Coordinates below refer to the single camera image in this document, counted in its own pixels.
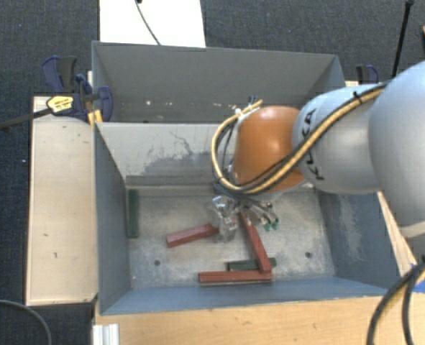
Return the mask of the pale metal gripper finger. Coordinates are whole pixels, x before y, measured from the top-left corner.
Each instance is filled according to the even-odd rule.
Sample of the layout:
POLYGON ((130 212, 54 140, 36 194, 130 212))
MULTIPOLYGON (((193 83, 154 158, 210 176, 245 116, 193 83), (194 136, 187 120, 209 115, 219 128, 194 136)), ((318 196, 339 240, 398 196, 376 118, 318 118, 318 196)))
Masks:
POLYGON ((239 227, 238 213, 234 210, 226 212, 221 223, 221 235, 225 242, 229 242, 235 238, 235 234, 239 227))
POLYGON ((214 198, 211 207, 211 222, 218 229, 224 229, 227 222, 228 200, 214 198))

